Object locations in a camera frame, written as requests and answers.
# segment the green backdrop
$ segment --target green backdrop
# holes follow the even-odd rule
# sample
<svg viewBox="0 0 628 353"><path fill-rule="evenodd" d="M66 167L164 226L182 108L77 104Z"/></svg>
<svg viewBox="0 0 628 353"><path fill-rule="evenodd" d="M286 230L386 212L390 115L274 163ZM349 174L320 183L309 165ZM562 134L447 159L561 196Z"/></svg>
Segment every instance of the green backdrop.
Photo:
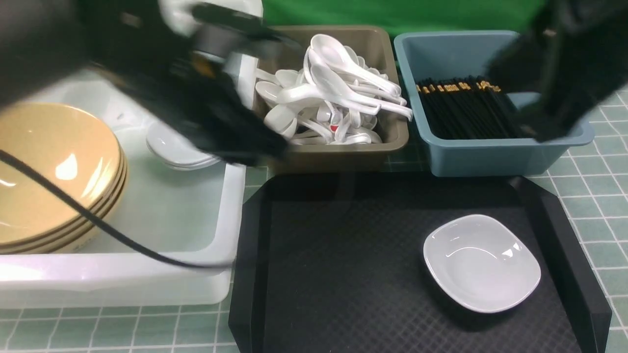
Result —
<svg viewBox="0 0 628 353"><path fill-rule="evenodd" d="M543 0L263 0L270 25L372 24L391 36L525 28Z"/></svg>

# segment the blue plastic bin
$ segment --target blue plastic bin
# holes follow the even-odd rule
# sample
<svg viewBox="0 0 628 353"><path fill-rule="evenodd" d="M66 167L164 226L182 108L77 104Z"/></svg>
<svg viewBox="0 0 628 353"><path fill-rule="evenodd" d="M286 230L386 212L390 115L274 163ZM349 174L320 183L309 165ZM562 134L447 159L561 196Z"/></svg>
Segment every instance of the blue plastic bin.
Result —
<svg viewBox="0 0 628 353"><path fill-rule="evenodd" d="M591 143L595 136L582 119L569 136L546 143L533 139L445 140L430 131L416 82L429 77L451 79L483 75L492 56L516 38L511 31L453 31L405 33L394 40L401 76L421 139L430 151L430 169L438 177L537 175L545 172L572 146ZM537 93L509 95L524 106Z"/></svg>

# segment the tan plate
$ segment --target tan plate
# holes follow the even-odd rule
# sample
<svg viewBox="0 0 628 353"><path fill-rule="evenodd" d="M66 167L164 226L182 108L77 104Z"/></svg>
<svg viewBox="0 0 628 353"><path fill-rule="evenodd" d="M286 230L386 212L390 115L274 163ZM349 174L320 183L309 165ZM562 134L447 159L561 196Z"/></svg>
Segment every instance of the tan plate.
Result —
<svg viewBox="0 0 628 353"><path fill-rule="evenodd" d="M93 214L99 215L100 213L102 213L101 210L105 209L105 205L107 201L109 201L111 199L111 196L117 192L117 189L119 188L119 184L126 171L125 164L126 164L126 157L124 155L121 155L121 163L120 163L120 167L118 168L118 173L116 175L116 178L111 183L109 188L107 188L107 191L103 193L100 199L98 199L94 207L90 209L90 211ZM52 232L41 234L40 236L36 238L32 238L28 241L18 242L11 245L0 245L0 254L19 253L20 251L33 249L38 246L42 246L48 242L54 241L60 237L65 236L66 234L70 232L77 230L86 222L87 220L85 218L79 216L73 221L71 221L70 223L68 223L65 227L62 227Z"/></svg>
<svg viewBox="0 0 628 353"><path fill-rule="evenodd" d="M109 223L111 221L112 217L114 216L114 214L116 214L116 210L117 210L118 206L120 206L120 201L122 200L122 196L123 196L124 191L126 189L126 185L128 183L128 180L129 180L129 169L127 168L127 170L126 170L126 177L124 178L124 184L122 185L122 190L118 194L116 202L113 204L113 206L111 207L109 212L104 217L102 217L102 220L104 220L105 222ZM64 245L62 247L59 247L59 248L54 249L54 250L51 250L51 251L49 251L49 253L55 253L55 254L75 253L75 252L81 250L84 246L89 244L91 241L93 241L94 238L97 235L99 235L101 232L102 232L102 230L100 228L96 227L95 225L92 225L92 228L89 231L87 231L85 234L83 234L82 236L80 236L76 240L73 240L73 241L69 242L68 244L66 244L66 245Z"/></svg>
<svg viewBox="0 0 628 353"><path fill-rule="evenodd" d="M127 161L123 155L119 178L117 178L117 181L113 185L112 190L110 190L107 195L103 195L102 199L99 200L98 205L93 209L90 209L92 213L101 218L107 214L107 212L111 208L112 203L117 199L117 194L121 191L121 188L124 184L124 178L126 177L127 169ZM89 230L91 225L92 224L87 219L79 217L75 222L71 223L71 226L65 227L45 237L38 238L35 241L20 243L13 246L0 247L0 254L20 254L27 252L31 253L31 251L36 251L37 253L39 253L41 247L46 247L49 244L53 243L63 244L68 239L74 239L79 234L82 234Z"/></svg>
<svg viewBox="0 0 628 353"><path fill-rule="evenodd" d="M0 114L0 149L11 153L91 209L120 164L116 136L70 106L21 103ZM0 163L0 244L59 229L78 213L26 175Z"/></svg>

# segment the white plastic bin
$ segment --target white plastic bin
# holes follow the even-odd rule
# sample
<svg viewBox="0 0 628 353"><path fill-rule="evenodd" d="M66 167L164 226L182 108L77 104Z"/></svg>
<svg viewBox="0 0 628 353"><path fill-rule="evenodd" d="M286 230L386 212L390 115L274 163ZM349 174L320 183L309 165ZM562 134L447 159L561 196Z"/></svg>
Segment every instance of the white plastic bin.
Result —
<svg viewBox="0 0 628 353"><path fill-rule="evenodd" d="M211 2L262 15L260 0ZM257 59L242 56L237 88L248 107L256 67ZM103 119L116 133L129 160L130 177L112 221L115 227L184 261L233 259L244 196L243 166L218 163L176 172L156 160L147 162L143 138L155 118L90 73L71 77L30 100L77 106ZM162 169L153 173L151 168ZM212 304L227 296L229 283L230 271L192 271L159 263L106 234L77 254L0 256L1 308Z"/></svg>

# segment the black tray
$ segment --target black tray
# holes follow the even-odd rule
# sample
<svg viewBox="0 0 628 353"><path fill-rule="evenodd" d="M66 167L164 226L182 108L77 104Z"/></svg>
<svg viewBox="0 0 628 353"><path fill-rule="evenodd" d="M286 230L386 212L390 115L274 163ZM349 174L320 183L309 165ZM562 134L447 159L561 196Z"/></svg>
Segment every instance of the black tray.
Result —
<svg viewBox="0 0 628 353"><path fill-rule="evenodd" d="M468 214L502 222L541 265L512 310L463 309L425 271L425 237ZM525 178L277 176L245 204L237 256L243 353L605 351L609 304L560 201Z"/></svg>

